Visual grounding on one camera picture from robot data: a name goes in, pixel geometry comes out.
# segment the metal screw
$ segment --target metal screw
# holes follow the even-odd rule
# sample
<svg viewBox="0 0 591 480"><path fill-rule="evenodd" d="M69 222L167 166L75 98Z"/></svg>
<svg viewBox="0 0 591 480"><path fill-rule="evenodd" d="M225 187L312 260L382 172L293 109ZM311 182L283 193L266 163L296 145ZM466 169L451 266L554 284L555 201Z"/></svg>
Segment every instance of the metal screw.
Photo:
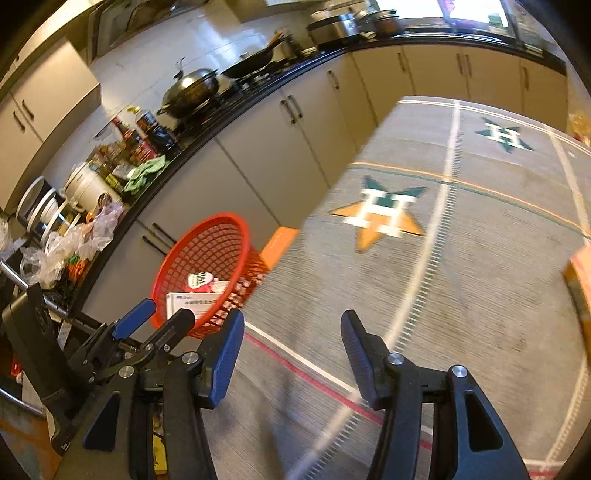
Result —
<svg viewBox="0 0 591 480"><path fill-rule="evenodd" d="M468 370L463 365L454 365L454 367L452 368L452 373L456 377L463 378L468 374Z"/></svg>
<svg viewBox="0 0 591 480"><path fill-rule="evenodd" d="M119 376L121 378L129 378L134 374L134 367L131 365L125 365L119 369Z"/></svg>
<svg viewBox="0 0 591 480"><path fill-rule="evenodd" d="M404 357L400 353L391 353L388 355L388 363L392 365L402 365Z"/></svg>
<svg viewBox="0 0 591 480"><path fill-rule="evenodd" d="M199 360L199 354L197 352L187 352L183 355L183 363L191 365Z"/></svg>

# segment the red plastic basket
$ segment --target red plastic basket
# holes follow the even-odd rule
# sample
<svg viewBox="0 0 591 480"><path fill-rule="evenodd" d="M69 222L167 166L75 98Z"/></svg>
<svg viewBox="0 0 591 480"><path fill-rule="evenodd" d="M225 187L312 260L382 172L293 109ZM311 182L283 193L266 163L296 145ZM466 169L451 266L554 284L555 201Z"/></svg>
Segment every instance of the red plastic basket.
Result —
<svg viewBox="0 0 591 480"><path fill-rule="evenodd" d="M166 294L183 292L191 273L210 272L230 283L216 303L195 321L189 333L204 338L217 332L232 308L240 308L268 269L250 244L248 227L233 213L214 215L185 234L168 253L152 287L156 313L152 324L166 321Z"/></svg>

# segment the gas stove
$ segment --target gas stove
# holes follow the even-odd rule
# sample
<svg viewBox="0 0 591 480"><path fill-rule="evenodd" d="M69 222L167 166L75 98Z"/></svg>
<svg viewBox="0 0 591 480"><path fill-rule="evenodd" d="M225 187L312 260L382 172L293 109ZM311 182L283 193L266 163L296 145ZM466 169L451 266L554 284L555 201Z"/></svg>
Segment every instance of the gas stove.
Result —
<svg viewBox="0 0 591 480"><path fill-rule="evenodd" d="M260 70L232 81L228 88L215 94L189 115L179 119L173 130L174 133L179 138L187 134L198 134L200 130L206 128L218 115L229 112L237 103L254 95L260 88L305 60L307 59L272 61Z"/></svg>

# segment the frying pan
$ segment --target frying pan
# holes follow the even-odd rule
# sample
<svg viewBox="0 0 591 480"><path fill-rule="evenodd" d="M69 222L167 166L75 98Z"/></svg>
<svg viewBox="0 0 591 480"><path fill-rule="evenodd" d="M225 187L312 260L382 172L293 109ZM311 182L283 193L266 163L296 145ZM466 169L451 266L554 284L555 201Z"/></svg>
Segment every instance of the frying pan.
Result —
<svg viewBox="0 0 591 480"><path fill-rule="evenodd" d="M281 33L276 34L265 48L224 70L222 75L231 79L239 79L260 70L273 58L273 49L285 40L287 37L283 37Z"/></svg>

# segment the star logo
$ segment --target star logo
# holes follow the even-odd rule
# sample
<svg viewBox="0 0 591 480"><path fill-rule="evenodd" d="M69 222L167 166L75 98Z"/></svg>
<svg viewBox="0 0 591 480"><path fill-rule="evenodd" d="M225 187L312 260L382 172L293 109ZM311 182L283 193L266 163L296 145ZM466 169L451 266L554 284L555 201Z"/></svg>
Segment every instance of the star logo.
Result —
<svg viewBox="0 0 591 480"><path fill-rule="evenodd" d="M389 193L372 177L363 178L361 194L367 198L330 212L343 218L343 223L358 227L356 250L365 252L382 235L402 236L402 233L424 235L415 217L407 212L426 187L415 187Z"/></svg>
<svg viewBox="0 0 591 480"><path fill-rule="evenodd" d="M502 127L488 118L482 117L488 130L479 130L478 135L484 135L490 140L499 142L507 153L511 153L514 148L523 150L533 150L527 143L521 139L520 127Z"/></svg>

